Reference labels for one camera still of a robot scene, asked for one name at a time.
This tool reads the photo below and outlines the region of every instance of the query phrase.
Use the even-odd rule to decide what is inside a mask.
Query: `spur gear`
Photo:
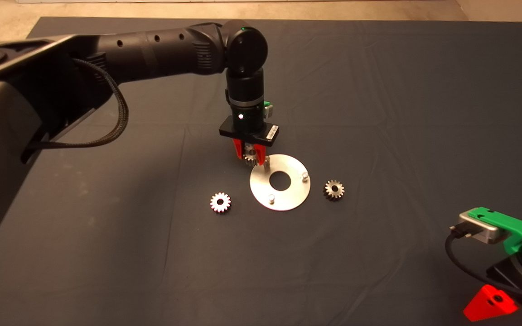
[[[257,165],[257,151],[251,144],[245,145],[245,152],[243,153],[243,159],[250,167]]]
[[[324,195],[328,200],[340,200],[344,192],[343,184],[337,180],[330,180],[324,186]]]
[[[224,213],[231,208],[231,198],[224,192],[218,192],[211,198],[211,209],[216,213]]]

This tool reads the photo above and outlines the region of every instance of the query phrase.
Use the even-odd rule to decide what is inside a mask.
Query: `hole in plate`
[[[283,171],[275,171],[269,177],[269,183],[271,184],[271,187],[273,187],[275,190],[282,192],[283,190],[286,190],[290,187],[291,178],[287,175],[287,173]]]

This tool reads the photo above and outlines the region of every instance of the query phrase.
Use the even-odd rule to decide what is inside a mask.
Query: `metal plate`
[[[309,175],[303,181],[302,175],[307,172],[307,169],[296,158],[283,154],[269,155],[269,162],[269,166],[256,165],[251,171],[249,182],[253,196],[261,205],[275,211],[288,211],[300,206],[309,195],[311,188]],[[277,171],[287,173],[290,177],[289,188],[280,191],[271,187],[269,179]],[[271,195],[274,196],[273,204],[270,201]]]

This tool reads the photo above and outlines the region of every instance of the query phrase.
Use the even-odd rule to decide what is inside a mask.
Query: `red bracket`
[[[265,154],[267,152],[267,147],[259,144],[254,144],[253,148],[257,153],[257,161],[259,162],[259,165],[263,165],[265,163]]]
[[[245,143],[241,139],[232,139],[232,142],[235,144],[235,150],[237,151],[237,157],[239,159],[243,159],[243,147]]]
[[[518,310],[507,293],[492,285],[485,285],[464,308],[464,315],[470,321],[483,320],[512,314]]]

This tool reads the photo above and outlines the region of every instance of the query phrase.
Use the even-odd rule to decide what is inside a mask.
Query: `label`
[[[275,134],[277,133],[277,130],[279,129],[279,126],[272,126],[271,127],[271,130],[269,130],[269,133],[267,134],[267,139],[269,140],[272,140],[273,139],[273,136],[275,136]]]

